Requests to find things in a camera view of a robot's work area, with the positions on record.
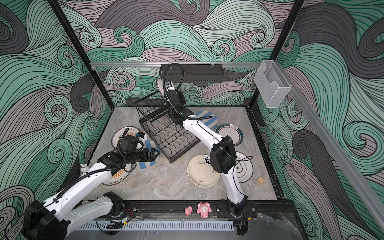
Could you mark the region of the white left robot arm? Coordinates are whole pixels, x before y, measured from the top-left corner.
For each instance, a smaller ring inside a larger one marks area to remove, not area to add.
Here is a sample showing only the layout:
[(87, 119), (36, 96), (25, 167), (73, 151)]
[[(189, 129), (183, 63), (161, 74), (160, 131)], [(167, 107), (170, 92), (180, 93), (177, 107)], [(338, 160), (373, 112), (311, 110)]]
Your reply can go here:
[(27, 206), (23, 236), (28, 240), (63, 240), (100, 216), (119, 217), (123, 213), (123, 199), (113, 192), (81, 207), (77, 204), (128, 164), (153, 162), (159, 155), (157, 148), (146, 148), (137, 136), (121, 137), (116, 148), (101, 156), (85, 175), (42, 203), (34, 201)]

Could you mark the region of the white green line plate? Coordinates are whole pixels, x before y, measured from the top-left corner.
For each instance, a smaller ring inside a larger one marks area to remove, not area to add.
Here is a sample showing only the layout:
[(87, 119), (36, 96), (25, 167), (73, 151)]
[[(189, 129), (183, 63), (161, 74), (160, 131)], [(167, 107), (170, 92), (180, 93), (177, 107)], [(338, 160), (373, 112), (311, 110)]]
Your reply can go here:
[(244, 155), (241, 152), (236, 152), (237, 155), (237, 165), (236, 165), (236, 174), (239, 180), (239, 183), (245, 183), (249, 181), (254, 173), (254, 167), (251, 162), (253, 158)]

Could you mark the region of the green red rimmed white plate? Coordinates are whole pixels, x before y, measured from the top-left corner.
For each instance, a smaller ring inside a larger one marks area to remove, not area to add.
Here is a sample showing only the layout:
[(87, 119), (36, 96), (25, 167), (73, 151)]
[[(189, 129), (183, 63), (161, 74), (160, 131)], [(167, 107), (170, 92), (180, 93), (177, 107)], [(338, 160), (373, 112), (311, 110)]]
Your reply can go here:
[(225, 137), (229, 136), (233, 140), (234, 146), (239, 146), (244, 140), (242, 130), (233, 124), (221, 124), (216, 128), (216, 133)]

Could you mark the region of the black frame post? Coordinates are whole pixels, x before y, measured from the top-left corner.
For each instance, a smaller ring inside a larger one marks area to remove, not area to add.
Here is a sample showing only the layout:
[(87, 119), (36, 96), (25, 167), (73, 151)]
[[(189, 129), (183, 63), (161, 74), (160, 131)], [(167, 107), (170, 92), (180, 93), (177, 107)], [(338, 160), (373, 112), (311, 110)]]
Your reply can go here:
[(91, 61), (89, 57), (87, 56), (86, 52), (84, 51), (79, 39), (77, 38), (75, 31), (71, 27), (70, 22), (65, 16), (65, 13), (63, 12), (62, 8), (60, 7), (60, 4), (58, 1), (54, 0), (47, 0), (48, 4), (50, 5), (51, 9), (53, 10), (54, 14), (56, 15), (57, 19), (59, 20), (61, 26), (63, 27), (64, 31), (66, 32), (67, 36), (69, 37), (71, 43), (74, 45), (76, 52), (79, 54), (80, 59), (82, 60), (83, 64), (86, 66), (88, 72), (90, 73), (92, 79), (94, 80), (95, 84), (101, 91), (101, 94), (103, 95), (104, 99), (107, 101), (107, 104), (113, 111), (115, 109), (115, 105), (110, 98), (106, 88), (103, 85), (103, 82), (98, 75), (98, 73), (92, 69), (91, 67)]

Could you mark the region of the blue white striped plate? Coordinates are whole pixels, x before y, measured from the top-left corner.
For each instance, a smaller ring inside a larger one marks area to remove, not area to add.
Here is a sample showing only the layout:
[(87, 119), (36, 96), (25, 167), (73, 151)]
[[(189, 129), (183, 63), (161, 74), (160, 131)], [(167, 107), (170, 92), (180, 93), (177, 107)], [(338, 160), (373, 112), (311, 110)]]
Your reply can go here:
[(160, 159), (161, 151), (160, 148), (153, 141), (150, 140), (144, 141), (143, 150), (145, 150), (145, 157), (147, 161), (139, 162), (139, 168), (148, 169), (154, 166), (157, 160)]
[(209, 111), (198, 111), (194, 114), (194, 118), (211, 117), (209, 119), (200, 120), (204, 125), (210, 128), (212, 131), (216, 131), (218, 127), (218, 118), (215, 114)]

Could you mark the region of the aluminium wall rail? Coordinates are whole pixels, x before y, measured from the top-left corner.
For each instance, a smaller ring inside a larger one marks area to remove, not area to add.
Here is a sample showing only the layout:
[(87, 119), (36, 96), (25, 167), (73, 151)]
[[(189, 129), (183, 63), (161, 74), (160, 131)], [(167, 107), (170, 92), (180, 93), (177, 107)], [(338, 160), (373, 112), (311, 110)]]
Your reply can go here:
[[(161, 65), (171, 64), (172, 62), (124, 62), (124, 61), (96, 61), (90, 62), (92, 68), (159, 68)], [(178, 62), (181, 65), (222, 65), (223, 68), (253, 69), (258, 68), (261, 62)]]

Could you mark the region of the red character pattern plate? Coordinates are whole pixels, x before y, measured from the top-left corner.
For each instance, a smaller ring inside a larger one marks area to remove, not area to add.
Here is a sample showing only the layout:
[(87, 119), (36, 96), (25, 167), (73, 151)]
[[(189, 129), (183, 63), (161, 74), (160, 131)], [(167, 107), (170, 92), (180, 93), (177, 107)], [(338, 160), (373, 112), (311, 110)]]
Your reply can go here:
[(158, 90), (161, 93), (162, 97), (164, 99), (167, 99), (166, 95), (165, 95), (165, 82), (163, 81), (163, 79), (161, 79), (161, 78), (157, 79), (156, 84), (157, 84)]

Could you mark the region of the orange sunburst plate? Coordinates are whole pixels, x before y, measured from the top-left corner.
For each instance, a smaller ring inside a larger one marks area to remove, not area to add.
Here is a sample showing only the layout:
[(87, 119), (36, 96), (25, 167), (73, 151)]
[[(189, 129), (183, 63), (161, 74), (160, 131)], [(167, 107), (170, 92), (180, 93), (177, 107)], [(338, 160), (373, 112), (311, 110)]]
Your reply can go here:
[(114, 135), (111, 139), (111, 144), (112, 144), (113, 148), (117, 147), (119, 140), (123, 137), (123, 133), (126, 130), (128, 130), (128, 131), (126, 132), (125, 136), (135, 136), (136, 134), (138, 134), (140, 132), (139, 129), (137, 129), (135, 127), (123, 127), (121, 129), (119, 129), (117, 132), (114, 133)]
[(122, 182), (130, 173), (132, 169), (132, 164), (127, 164), (126, 168), (119, 170), (116, 174), (111, 176), (109, 179), (105, 180), (102, 184), (105, 186), (113, 186)]

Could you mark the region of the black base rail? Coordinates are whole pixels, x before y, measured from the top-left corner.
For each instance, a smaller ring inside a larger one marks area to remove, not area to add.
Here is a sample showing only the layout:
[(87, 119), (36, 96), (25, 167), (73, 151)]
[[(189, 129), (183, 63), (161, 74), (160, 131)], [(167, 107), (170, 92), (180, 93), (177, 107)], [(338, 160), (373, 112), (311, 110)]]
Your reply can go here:
[[(248, 200), (238, 216), (235, 215), (234, 210), (231, 209), (229, 201), (227, 200), (207, 200), (212, 209), (212, 214), (218, 218), (249, 218), (255, 216), (257, 213), (268, 212), (293, 212), (296, 206), (290, 200), (268, 200), (256, 201)], [(123, 200), (123, 204), (134, 217), (139, 214), (183, 214), (185, 208), (191, 206), (194, 213), (197, 211), (197, 205), (200, 203), (198, 200)]]

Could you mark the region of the cream floral plate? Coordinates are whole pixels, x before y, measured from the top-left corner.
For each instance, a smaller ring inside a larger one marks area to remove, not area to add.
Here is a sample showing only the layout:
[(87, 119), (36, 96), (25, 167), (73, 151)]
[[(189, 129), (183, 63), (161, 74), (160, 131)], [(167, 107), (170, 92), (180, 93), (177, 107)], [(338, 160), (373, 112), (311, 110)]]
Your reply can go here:
[(188, 164), (187, 173), (190, 181), (200, 188), (214, 186), (221, 175), (217, 173), (210, 164), (208, 155), (197, 155)]

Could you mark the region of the large pink pig toy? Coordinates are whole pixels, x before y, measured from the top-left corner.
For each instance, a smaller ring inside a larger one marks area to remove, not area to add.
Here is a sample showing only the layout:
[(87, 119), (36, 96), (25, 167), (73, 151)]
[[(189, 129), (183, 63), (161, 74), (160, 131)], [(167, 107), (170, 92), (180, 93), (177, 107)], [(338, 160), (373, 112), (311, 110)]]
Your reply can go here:
[(199, 203), (197, 213), (201, 215), (201, 218), (207, 219), (212, 212), (211, 205), (208, 202)]

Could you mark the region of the orange sunburst plate upper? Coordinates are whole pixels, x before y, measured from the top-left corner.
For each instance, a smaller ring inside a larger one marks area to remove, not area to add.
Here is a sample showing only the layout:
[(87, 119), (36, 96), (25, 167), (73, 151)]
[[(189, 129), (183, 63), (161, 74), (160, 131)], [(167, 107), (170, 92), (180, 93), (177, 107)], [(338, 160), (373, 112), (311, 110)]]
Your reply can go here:
[(123, 137), (123, 133), (126, 130), (128, 130), (128, 131), (126, 132), (125, 136), (135, 136), (136, 134), (138, 134), (140, 132), (139, 129), (137, 129), (135, 127), (123, 127), (121, 129), (119, 129), (117, 132), (114, 133), (114, 135), (111, 139), (111, 144), (112, 144), (113, 148), (117, 147), (119, 140)]

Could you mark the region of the clear plastic wall holder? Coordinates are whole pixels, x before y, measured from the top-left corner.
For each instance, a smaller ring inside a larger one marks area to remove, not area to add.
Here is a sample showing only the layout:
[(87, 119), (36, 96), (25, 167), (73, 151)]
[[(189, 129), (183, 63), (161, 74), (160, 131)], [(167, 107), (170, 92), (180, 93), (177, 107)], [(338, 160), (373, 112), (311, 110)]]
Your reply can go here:
[(274, 60), (264, 60), (254, 82), (267, 108), (278, 108), (292, 89), (283, 66)]

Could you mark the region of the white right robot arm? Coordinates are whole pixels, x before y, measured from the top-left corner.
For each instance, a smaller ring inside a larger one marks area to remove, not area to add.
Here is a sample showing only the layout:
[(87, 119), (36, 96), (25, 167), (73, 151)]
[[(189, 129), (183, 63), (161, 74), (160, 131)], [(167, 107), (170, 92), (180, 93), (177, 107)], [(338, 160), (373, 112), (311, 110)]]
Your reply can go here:
[(169, 107), (170, 118), (176, 125), (195, 135), (210, 151), (210, 164), (221, 174), (226, 191), (229, 212), (235, 218), (245, 214), (248, 196), (243, 193), (236, 165), (239, 162), (233, 140), (229, 136), (221, 136), (207, 127), (202, 120), (211, 117), (196, 117), (196, 115), (183, 106), (183, 94), (174, 87), (172, 81), (162, 80), (159, 87)]

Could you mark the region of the orange sunburst plate lower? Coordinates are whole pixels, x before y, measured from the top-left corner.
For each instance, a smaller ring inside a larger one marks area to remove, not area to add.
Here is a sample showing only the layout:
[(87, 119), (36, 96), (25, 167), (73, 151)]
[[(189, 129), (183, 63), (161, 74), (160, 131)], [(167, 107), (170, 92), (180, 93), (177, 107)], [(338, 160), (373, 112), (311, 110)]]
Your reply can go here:
[(127, 164), (126, 168), (119, 170), (116, 174), (111, 176), (109, 179), (105, 180), (102, 184), (105, 186), (113, 186), (122, 182), (130, 173), (132, 169), (132, 164)]

